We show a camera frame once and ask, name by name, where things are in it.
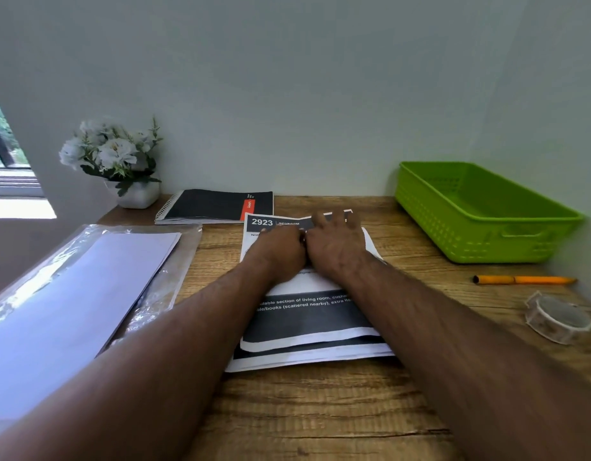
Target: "clear plastic bag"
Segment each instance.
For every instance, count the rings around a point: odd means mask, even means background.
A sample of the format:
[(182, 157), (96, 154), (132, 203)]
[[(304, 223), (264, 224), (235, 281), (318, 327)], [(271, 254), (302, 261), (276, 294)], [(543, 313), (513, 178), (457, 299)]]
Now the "clear plastic bag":
[(33, 294), (73, 265), (106, 233), (181, 233), (178, 244), (131, 308), (112, 343), (174, 307), (176, 296), (201, 240), (201, 225), (105, 226), (85, 225), (41, 263), (0, 293), (0, 322)]

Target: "forearm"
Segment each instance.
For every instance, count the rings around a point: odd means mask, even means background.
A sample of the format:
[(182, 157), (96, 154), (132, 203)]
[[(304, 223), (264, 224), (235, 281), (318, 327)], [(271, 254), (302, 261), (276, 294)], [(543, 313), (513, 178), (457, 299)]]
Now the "forearm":
[(591, 384), (576, 373), (371, 255), (341, 284), (469, 457), (591, 458)]
[(96, 358), (0, 437), (0, 459), (170, 459), (186, 450), (271, 273), (242, 263)]

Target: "green plastic basket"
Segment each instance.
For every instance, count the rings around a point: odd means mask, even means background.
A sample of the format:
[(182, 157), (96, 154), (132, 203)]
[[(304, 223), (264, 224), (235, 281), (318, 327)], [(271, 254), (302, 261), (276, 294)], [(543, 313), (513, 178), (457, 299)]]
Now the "green plastic basket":
[(464, 162), (402, 162), (396, 200), (456, 263), (543, 262), (584, 219)]

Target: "wood grain surface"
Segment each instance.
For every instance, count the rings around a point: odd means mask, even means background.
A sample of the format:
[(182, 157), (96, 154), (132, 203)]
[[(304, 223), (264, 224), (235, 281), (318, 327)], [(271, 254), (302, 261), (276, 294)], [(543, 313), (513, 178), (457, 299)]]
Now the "wood grain surface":
[[(152, 224), (165, 198), (146, 210), (115, 208), (102, 224)], [(591, 381), (591, 333), (566, 347), (524, 323), (524, 300), (540, 290), (591, 306), (565, 286), (477, 286), (473, 275), (545, 274), (538, 265), (449, 262), (391, 197), (276, 197), (277, 215), (352, 208), (383, 258), (498, 322)], [(238, 263), (242, 225), (205, 225), (179, 293), (199, 291)], [(463, 456), (396, 358), (302, 364), (224, 374), (187, 460), (458, 460)]]

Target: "white pot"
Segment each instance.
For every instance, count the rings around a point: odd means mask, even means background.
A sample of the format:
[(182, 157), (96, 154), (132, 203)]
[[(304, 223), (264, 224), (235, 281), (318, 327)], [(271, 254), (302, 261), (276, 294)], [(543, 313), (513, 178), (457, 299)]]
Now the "white pot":
[(107, 190), (116, 198), (118, 205), (124, 208), (147, 208), (161, 194), (160, 182), (134, 182), (129, 190), (122, 196), (118, 196), (117, 181), (104, 181)]

